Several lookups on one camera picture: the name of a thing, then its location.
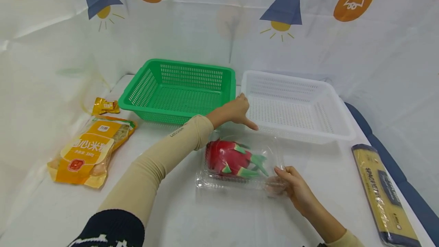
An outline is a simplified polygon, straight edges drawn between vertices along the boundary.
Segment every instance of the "white backdrop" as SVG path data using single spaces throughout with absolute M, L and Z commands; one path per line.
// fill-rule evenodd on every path
M 439 213 L 438 0 L 373 0 L 350 22 L 339 0 L 300 0 L 302 25 L 284 32 L 260 20 L 275 0 L 116 1 L 89 19 L 87 0 L 0 0 L 0 232 L 94 98 L 151 58 L 231 67 L 237 82 L 250 69 L 325 78 Z

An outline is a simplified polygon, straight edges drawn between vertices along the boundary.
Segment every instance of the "white tablecloth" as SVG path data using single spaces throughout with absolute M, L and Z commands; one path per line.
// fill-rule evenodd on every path
M 132 77 L 124 76 L 107 98 L 119 99 Z M 176 126 L 140 121 L 132 112 L 122 111 L 115 116 L 135 119 L 139 128 L 116 152 L 104 187 L 93 190 L 57 184 L 47 175 L 29 206 L 0 238 L 1 247 L 66 246 L 79 235 L 130 163 L 176 129 Z M 298 169 L 321 203 L 365 246 L 384 246 L 378 238 L 350 150 L 354 144 L 369 142 L 353 118 L 352 122 L 357 137 L 349 143 L 313 145 L 282 141 L 285 164 Z M 320 236 L 286 198 L 269 198 L 262 191 L 197 189 L 195 175 L 200 160 L 201 154 L 192 152 L 160 185 L 144 246 L 314 247 L 321 242 Z M 396 191 L 422 246 L 433 247 L 397 187 Z

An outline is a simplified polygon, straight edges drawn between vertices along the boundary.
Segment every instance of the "red dragon fruit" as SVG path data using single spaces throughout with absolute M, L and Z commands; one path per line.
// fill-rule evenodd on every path
M 259 176 L 259 172 L 257 172 L 259 169 L 268 176 L 263 167 L 266 157 L 252 154 L 243 147 L 248 148 L 231 141 L 220 139 L 211 141 L 207 144 L 205 155 L 209 169 L 220 175 L 235 175 L 243 178 Z M 255 165 L 251 170 L 248 169 L 250 163 Z

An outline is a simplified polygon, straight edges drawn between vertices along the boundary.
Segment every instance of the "arm sleeve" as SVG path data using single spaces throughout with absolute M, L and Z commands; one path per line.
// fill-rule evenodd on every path
M 195 116 L 151 146 L 128 167 L 98 211 L 125 210 L 146 227 L 160 182 L 191 151 L 202 148 L 212 131 L 207 117 Z
M 328 247 L 364 247 L 364 245 L 349 230 L 338 240 L 327 243 Z

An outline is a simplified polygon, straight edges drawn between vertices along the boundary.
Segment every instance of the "yellow food package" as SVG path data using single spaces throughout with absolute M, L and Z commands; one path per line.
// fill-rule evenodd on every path
M 95 105 L 93 106 L 92 115 L 105 114 L 107 112 L 111 114 L 120 113 L 117 100 L 110 102 L 103 98 L 97 97 L 95 100 Z
M 60 183 L 101 187 L 112 153 L 133 134 L 136 126 L 130 120 L 95 116 L 83 133 L 47 163 L 50 177 Z
M 388 246 L 421 247 L 378 151 L 357 144 L 352 152 L 381 241 Z

